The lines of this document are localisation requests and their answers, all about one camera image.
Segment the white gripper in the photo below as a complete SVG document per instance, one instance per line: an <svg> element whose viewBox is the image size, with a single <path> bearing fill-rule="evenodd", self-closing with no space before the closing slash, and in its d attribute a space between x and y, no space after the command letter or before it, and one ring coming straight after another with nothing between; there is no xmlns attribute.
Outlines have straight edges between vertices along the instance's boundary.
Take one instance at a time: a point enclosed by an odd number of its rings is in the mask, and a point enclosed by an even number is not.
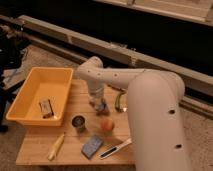
<svg viewBox="0 0 213 171"><path fill-rule="evenodd" d="M104 85L102 83L89 81L87 83L89 102L92 104L98 104L104 97Z"/></svg>

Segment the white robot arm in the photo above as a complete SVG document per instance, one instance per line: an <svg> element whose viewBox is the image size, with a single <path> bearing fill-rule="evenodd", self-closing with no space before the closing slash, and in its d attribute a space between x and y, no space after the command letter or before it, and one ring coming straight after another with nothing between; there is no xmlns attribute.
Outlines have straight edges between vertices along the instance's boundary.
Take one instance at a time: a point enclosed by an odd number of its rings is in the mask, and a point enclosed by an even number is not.
<svg viewBox="0 0 213 171"><path fill-rule="evenodd" d="M127 91L127 113L136 171L192 171L179 102L185 85L174 72L105 68L92 57L77 68L89 95L105 84Z"/></svg>

